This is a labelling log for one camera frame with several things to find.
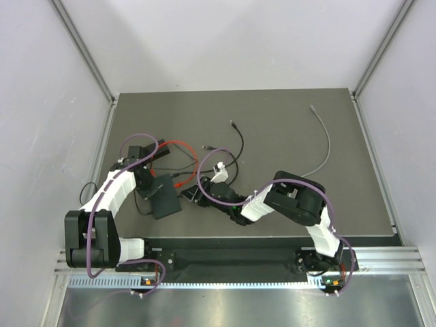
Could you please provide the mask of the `black ethernet cable long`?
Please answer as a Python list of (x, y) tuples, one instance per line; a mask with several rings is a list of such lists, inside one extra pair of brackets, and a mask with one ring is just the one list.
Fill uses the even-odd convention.
[[(207, 174), (215, 173), (214, 169), (217, 164), (222, 163), (226, 170), (229, 170), (229, 167), (234, 166), (233, 178), (230, 181), (227, 179), (227, 184), (231, 185), (237, 179), (239, 174), (238, 158), (243, 152), (245, 141), (236, 123), (230, 121), (230, 125), (232, 127), (219, 128), (215, 133), (211, 133), (211, 130), (207, 129), (206, 133), (196, 136), (196, 139), (202, 141), (202, 150), (204, 151), (203, 156), (195, 154), (193, 156), (194, 163), (187, 166), (186, 171), (182, 168), (182, 172), (174, 173), (172, 177), (176, 178), (181, 175), (189, 175), (191, 180), (197, 181), (196, 176), (200, 166), (202, 166), (200, 174), (202, 177), (207, 177)], [(222, 152), (223, 155), (220, 158), (215, 158), (215, 161), (211, 159), (208, 162), (201, 164), (202, 160), (210, 152), (213, 152), (216, 149), (220, 149), (220, 152)], [(197, 184), (195, 183), (195, 185), (193, 185), (193, 191), (196, 192), (196, 190)]]

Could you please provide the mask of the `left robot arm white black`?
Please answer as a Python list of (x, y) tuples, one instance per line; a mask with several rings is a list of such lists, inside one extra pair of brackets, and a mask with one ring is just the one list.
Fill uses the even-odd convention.
[(116, 268), (132, 262), (140, 270), (154, 263), (154, 253), (142, 238), (121, 238), (115, 218), (131, 193), (151, 199), (162, 183), (140, 164), (114, 164), (95, 195), (64, 219), (65, 260), (70, 268)]

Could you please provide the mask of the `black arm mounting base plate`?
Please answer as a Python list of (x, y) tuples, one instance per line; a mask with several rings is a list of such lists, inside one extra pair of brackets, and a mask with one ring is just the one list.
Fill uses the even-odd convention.
[(272, 283), (306, 281), (308, 273), (357, 269), (341, 245), (332, 259), (315, 252), (307, 238), (267, 243), (261, 239), (147, 239), (141, 258), (159, 260), (167, 283)]

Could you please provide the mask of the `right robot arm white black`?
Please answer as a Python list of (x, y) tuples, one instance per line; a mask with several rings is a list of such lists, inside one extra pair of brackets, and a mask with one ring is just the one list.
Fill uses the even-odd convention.
[(181, 192), (181, 196), (200, 207), (213, 207), (226, 214), (234, 223), (246, 226), (261, 218), (279, 213), (307, 229), (315, 250), (296, 252), (297, 267), (318, 276), (334, 268), (343, 268), (344, 242), (333, 230), (325, 201), (325, 188), (314, 181), (284, 171), (278, 171), (274, 183), (252, 196), (237, 194), (228, 174), (216, 172), (203, 176), (199, 182)]

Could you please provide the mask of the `black network switch box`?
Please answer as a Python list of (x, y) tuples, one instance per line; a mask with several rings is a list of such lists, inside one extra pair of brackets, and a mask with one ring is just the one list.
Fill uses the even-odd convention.
[(158, 176), (155, 182), (159, 186), (157, 192), (151, 196), (151, 212), (154, 219), (163, 219), (182, 211), (178, 194), (169, 174)]

